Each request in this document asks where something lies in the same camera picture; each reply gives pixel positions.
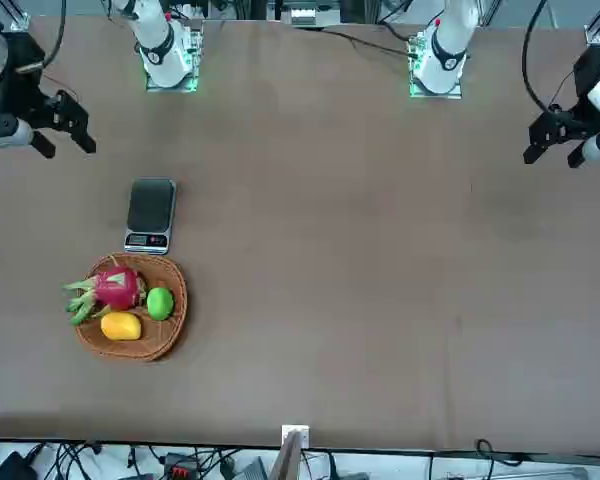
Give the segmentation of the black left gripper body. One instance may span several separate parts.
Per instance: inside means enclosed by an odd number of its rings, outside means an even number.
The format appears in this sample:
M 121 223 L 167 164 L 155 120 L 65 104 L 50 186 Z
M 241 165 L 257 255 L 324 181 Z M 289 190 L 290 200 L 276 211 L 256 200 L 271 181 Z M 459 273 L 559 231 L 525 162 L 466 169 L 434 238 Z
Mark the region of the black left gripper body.
M 600 44 L 591 44 L 573 67 L 577 101 L 574 119 L 600 133 Z

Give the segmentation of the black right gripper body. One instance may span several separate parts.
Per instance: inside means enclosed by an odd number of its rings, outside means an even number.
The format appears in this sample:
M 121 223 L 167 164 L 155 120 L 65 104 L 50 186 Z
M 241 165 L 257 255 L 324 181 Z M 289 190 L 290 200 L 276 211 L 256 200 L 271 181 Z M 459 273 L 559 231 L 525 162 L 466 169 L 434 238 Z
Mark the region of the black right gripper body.
M 41 72 L 18 71 L 43 58 L 30 34 L 0 31 L 0 131 L 13 131 L 18 120 L 35 129 L 53 126 L 54 100 L 40 89 Z

